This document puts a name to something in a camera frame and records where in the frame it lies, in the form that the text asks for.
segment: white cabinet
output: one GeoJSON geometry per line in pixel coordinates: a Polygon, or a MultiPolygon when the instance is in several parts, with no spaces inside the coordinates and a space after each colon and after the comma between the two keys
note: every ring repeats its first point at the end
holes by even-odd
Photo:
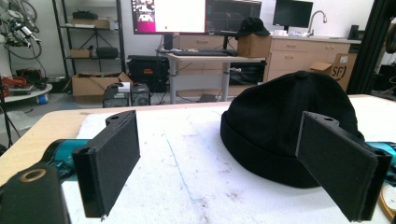
{"type": "Polygon", "coordinates": [[[350,43],[315,38],[276,38],[271,45],[264,82],[299,70],[309,70],[316,61],[333,63],[336,54],[348,53],[350,43]]]}

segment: knit hat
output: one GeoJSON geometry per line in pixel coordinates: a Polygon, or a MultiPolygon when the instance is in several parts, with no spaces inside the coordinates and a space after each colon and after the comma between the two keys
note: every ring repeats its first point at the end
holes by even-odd
{"type": "Polygon", "coordinates": [[[299,71],[249,88],[221,116],[224,146],[250,172],[295,188],[319,186],[295,151],[303,111],[337,119],[359,138],[355,110],[330,76],[299,71]]]}
{"type": "Polygon", "coordinates": [[[262,19],[247,17],[244,20],[242,20],[241,27],[239,28],[239,31],[236,34],[235,39],[238,39],[238,37],[244,35],[251,35],[251,34],[267,36],[270,34],[270,32],[268,32],[268,30],[265,29],[262,19]]]}

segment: floor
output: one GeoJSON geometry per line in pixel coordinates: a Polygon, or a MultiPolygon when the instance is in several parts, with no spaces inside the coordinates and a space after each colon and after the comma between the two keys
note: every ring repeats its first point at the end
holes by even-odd
{"type": "MultiPolygon", "coordinates": [[[[203,101],[204,97],[177,97],[177,104],[197,104],[203,101]]],[[[154,92],[151,94],[151,105],[169,105],[169,92],[154,92]]],[[[102,103],[78,103],[75,98],[66,93],[51,93],[49,102],[45,105],[38,105],[35,98],[26,99],[18,102],[6,103],[2,106],[11,119],[15,129],[11,129],[11,142],[18,141],[20,136],[26,133],[42,116],[56,110],[73,110],[83,108],[102,108],[102,103]]],[[[0,114],[0,145],[9,147],[9,138],[6,132],[4,113],[0,114]]]]}

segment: faucet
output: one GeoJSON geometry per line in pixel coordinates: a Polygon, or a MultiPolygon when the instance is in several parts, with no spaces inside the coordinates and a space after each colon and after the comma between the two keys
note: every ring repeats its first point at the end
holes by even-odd
{"type": "Polygon", "coordinates": [[[314,20],[315,15],[317,15],[319,12],[323,14],[323,23],[327,22],[326,14],[322,10],[316,11],[314,14],[312,14],[311,21],[309,22],[307,37],[309,37],[309,36],[314,34],[314,30],[311,31],[312,21],[314,20]]]}

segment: computer monitor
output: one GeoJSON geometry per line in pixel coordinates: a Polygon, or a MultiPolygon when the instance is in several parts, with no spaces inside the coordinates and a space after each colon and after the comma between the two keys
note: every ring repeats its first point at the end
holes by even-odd
{"type": "Polygon", "coordinates": [[[205,0],[131,0],[135,35],[205,33],[205,0]]]}
{"type": "Polygon", "coordinates": [[[209,35],[235,36],[247,17],[260,17],[262,1],[206,0],[206,28],[209,35]]]}
{"type": "Polygon", "coordinates": [[[284,26],[286,31],[290,26],[307,28],[313,5],[312,2],[276,0],[273,25],[284,26]]]}

